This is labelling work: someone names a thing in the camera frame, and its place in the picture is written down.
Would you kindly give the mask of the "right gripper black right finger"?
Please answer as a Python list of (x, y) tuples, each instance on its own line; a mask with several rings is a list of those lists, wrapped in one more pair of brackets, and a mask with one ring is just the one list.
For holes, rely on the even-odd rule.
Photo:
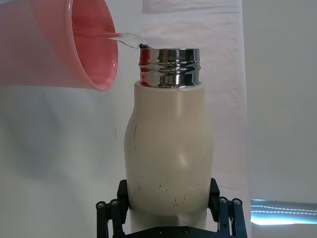
[(242, 200), (228, 200), (221, 196), (214, 178), (211, 179), (208, 208), (213, 221), (217, 223), (217, 231), (211, 232), (210, 238), (247, 237)]

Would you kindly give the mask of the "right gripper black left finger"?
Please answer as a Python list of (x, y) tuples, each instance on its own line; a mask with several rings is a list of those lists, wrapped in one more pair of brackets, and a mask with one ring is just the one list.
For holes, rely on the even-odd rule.
[(108, 222), (112, 221), (113, 238), (126, 236), (122, 225), (126, 222), (129, 199), (127, 180), (121, 180), (117, 190), (117, 198), (109, 203), (100, 201), (96, 204), (97, 212), (97, 238), (109, 238)]

